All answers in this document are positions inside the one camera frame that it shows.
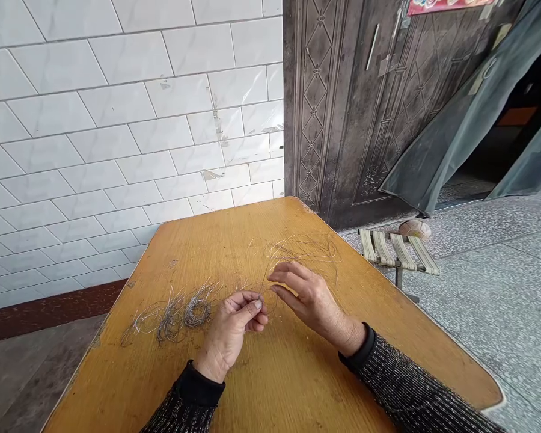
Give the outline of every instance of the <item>left hand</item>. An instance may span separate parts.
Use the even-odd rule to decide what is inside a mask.
[[[266,306],[259,293],[250,290],[233,293],[220,303],[192,365],[207,379],[222,383],[240,354],[245,332],[262,332],[268,322]]]

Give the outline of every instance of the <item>white tile wall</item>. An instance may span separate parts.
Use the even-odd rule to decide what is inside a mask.
[[[280,0],[0,0],[0,307],[284,195]]]

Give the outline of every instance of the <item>brown baseboard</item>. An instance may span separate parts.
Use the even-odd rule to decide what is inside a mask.
[[[0,340],[105,314],[127,280],[0,309]]]

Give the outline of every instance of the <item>wooden table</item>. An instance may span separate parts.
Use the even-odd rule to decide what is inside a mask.
[[[368,321],[476,408],[501,402],[496,382],[477,362],[318,216],[289,197],[163,224],[44,431],[138,432],[197,353],[205,330],[162,346],[154,333],[137,334],[122,347],[136,312],[168,300],[171,286],[191,293],[208,279],[226,285],[219,297],[244,284],[265,290],[264,277],[276,261],[268,251],[289,238],[296,248],[315,247],[313,239],[329,245],[333,259],[308,250],[301,261],[325,275],[345,311]],[[264,293],[270,323],[262,334],[247,334],[212,430],[393,431],[337,352],[271,293]]]

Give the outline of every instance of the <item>right hand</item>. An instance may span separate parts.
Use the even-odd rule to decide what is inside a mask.
[[[335,302],[325,279],[296,262],[275,266],[267,278],[274,283],[270,289],[281,298],[303,323],[334,345],[344,356],[356,353],[367,337],[365,326],[346,315]]]

